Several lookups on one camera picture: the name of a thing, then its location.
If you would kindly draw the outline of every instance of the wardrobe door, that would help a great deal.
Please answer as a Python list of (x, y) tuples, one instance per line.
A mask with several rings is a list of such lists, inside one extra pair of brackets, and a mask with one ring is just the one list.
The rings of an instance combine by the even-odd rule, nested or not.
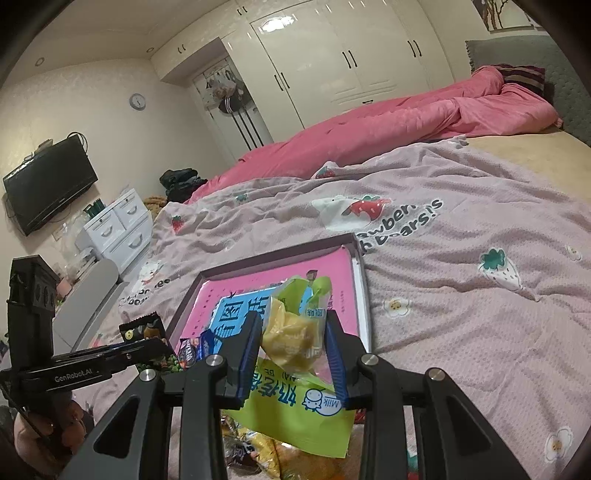
[(431, 89), (453, 83), (452, 70), (437, 34), (417, 0), (387, 0), (417, 50)]
[(303, 130), (287, 89), (250, 25), (222, 40), (275, 142)]
[(252, 24), (304, 127), (338, 115), (341, 99), (363, 91), (322, 8), (306, 2)]
[(345, 47), (364, 92), (391, 97), (429, 90), (418, 54), (385, 0), (331, 0), (323, 10)]

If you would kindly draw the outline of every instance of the white drawer unit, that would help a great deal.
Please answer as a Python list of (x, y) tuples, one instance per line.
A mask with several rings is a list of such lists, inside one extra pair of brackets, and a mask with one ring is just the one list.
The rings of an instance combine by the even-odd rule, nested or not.
[(147, 210), (144, 202), (139, 198), (139, 195), (135, 190), (132, 190), (126, 194), (124, 198), (117, 201), (113, 211), (117, 214), (117, 217), (119, 217), (123, 226), (129, 228), (137, 222)]
[(140, 222), (103, 252), (106, 258), (110, 258), (119, 267), (119, 272), (125, 270), (135, 257), (150, 242), (152, 235), (152, 217), (150, 213), (144, 214)]
[(100, 252), (104, 251), (122, 233), (125, 233), (123, 224), (113, 211), (106, 212), (96, 219), (93, 218), (87, 225), (88, 228), (85, 227), (85, 230)]
[(83, 227), (76, 246), (80, 250), (92, 247), (97, 258), (110, 258), (123, 273), (149, 244), (151, 235), (152, 216), (132, 189)]

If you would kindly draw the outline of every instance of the blue gripper pad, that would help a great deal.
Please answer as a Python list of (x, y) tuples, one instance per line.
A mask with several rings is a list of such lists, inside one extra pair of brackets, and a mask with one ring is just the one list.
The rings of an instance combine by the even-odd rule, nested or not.
[(324, 346), (326, 348), (326, 356), (329, 361), (330, 375), (332, 376), (335, 394), (341, 403), (345, 404), (349, 398), (347, 392), (347, 376), (345, 371), (345, 364), (341, 357), (339, 345), (337, 342), (338, 332), (336, 329), (342, 328), (340, 325), (334, 325), (332, 322), (326, 322), (326, 329), (324, 331)]
[(249, 312), (249, 316), (254, 316), (255, 318), (252, 324), (250, 335), (248, 336), (248, 340), (246, 342), (246, 347), (244, 349), (244, 354), (242, 355), (238, 371), (239, 380), (238, 392), (236, 396), (241, 400), (246, 400), (251, 393), (252, 375), (255, 371), (255, 364), (258, 357), (262, 335), (261, 315), (258, 313), (255, 314), (254, 312)]

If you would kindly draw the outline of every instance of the pink duvet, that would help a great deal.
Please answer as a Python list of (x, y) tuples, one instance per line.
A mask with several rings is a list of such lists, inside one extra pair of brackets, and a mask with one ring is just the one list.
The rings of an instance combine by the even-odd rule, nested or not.
[(361, 106), (285, 142), (257, 148), (187, 203), (247, 180), (310, 178), (327, 161), (358, 164), (419, 140), (536, 133), (558, 121), (548, 102), (520, 85), (505, 84), (496, 68), (486, 66), (449, 87)]

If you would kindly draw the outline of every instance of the white door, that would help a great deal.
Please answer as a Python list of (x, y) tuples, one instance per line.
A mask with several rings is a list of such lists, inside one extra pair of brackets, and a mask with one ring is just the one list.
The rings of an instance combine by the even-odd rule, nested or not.
[(296, 109), (279, 72), (271, 63), (250, 25), (244, 25), (222, 40), (258, 107), (275, 142), (289, 140), (302, 131)]
[[(232, 81), (235, 79), (243, 81), (231, 59), (222, 60), (193, 79), (193, 84), (200, 95), (203, 96), (208, 87), (208, 80), (216, 75)], [(255, 148), (273, 143), (258, 107), (253, 101), (232, 113), (223, 113), (219, 108), (214, 107), (208, 110), (208, 114), (219, 129), (235, 160)]]
[(363, 92), (323, 8), (313, 0), (252, 24), (304, 127), (338, 115), (341, 99)]
[(387, 0), (407, 31), (423, 65), (429, 88), (453, 83), (452, 70), (437, 34), (418, 0)]
[(429, 90), (418, 55), (385, 0), (330, 0), (323, 12), (365, 92), (387, 90), (395, 98)]

